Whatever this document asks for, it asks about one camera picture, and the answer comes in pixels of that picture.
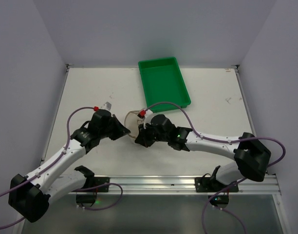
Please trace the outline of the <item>white mesh laundry bag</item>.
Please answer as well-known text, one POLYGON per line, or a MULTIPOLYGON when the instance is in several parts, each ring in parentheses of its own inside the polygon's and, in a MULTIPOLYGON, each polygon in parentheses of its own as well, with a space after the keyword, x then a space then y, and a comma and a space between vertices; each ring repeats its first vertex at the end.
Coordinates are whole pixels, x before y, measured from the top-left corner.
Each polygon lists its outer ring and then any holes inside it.
POLYGON ((124 120, 124 126, 130 131, 128 136, 135 141, 139 135, 139 127, 145 129, 145 114, 146 111, 143 110, 134 110, 129 111, 124 120))

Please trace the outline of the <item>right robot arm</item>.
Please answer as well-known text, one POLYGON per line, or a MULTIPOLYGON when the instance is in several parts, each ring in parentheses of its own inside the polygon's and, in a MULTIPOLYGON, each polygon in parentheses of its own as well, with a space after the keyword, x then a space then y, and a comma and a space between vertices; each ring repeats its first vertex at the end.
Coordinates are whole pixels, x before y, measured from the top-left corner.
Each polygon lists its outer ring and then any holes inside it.
POLYGON ((206 152, 230 159, 231 163, 216 166, 209 177, 201 179, 200 184, 207 192, 218 192, 243 178, 262 182, 271 156, 251 133, 240 137, 202 135, 191 128, 175 126, 162 114, 139 124, 135 140, 146 148, 156 142, 166 142, 177 151, 206 152))

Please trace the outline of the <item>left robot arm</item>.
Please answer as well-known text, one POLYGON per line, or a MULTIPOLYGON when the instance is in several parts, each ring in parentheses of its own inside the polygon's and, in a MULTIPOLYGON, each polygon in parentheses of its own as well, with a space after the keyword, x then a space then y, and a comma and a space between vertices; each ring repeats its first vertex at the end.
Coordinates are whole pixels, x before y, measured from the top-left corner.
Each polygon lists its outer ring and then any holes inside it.
POLYGON ((105 109, 94 108, 91 120, 73 133, 67 133, 66 144, 48 161, 10 182, 8 204, 29 222, 38 221, 56 200, 75 190, 93 187, 94 173, 84 166, 76 167, 69 175, 63 173, 85 156, 100 141, 117 140, 130 133, 115 115, 105 109))

